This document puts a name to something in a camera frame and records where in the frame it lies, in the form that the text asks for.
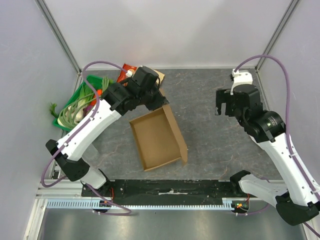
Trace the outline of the brown cardboard box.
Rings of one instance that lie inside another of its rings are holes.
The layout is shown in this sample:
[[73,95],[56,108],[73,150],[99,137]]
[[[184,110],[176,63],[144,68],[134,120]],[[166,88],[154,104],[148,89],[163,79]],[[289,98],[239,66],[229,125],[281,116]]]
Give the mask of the brown cardboard box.
[[188,147],[168,103],[129,124],[145,172],[178,160],[188,163]]

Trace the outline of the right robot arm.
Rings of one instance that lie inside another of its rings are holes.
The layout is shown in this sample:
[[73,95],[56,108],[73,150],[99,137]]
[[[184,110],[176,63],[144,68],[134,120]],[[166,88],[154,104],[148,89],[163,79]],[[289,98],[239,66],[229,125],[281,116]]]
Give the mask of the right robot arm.
[[272,184],[242,170],[230,177],[229,191],[235,197],[250,194],[275,207],[280,217],[296,226],[320,213],[320,201],[304,178],[300,156],[287,140],[286,125],[280,115],[263,108],[259,90],[252,84],[216,91],[216,115],[235,117],[251,139],[271,158],[284,183]]

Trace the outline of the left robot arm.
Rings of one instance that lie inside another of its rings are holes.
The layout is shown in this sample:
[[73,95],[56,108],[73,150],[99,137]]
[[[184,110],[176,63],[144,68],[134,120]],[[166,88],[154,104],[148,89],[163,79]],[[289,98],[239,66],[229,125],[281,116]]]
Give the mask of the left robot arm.
[[153,69],[140,66],[121,82],[112,83],[99,95],[92,110],[63,138],[50,139],[47,150],[66,177],[90,185],[99,197],[110,191],[107,177],[90,166],[83,153],[111,124],[138,106],[154,111],[168,104],[160,91],[160,77]]

